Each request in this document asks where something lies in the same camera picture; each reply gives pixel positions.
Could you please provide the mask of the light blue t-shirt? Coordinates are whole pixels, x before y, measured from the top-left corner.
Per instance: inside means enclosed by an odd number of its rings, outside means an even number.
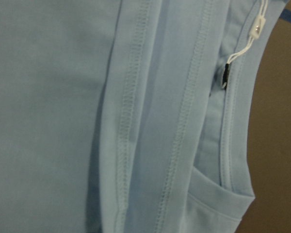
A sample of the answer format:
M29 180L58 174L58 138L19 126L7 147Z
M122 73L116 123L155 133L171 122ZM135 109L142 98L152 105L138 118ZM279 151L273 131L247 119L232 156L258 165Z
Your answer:
M0 0L0 233L233 233L285 0Z

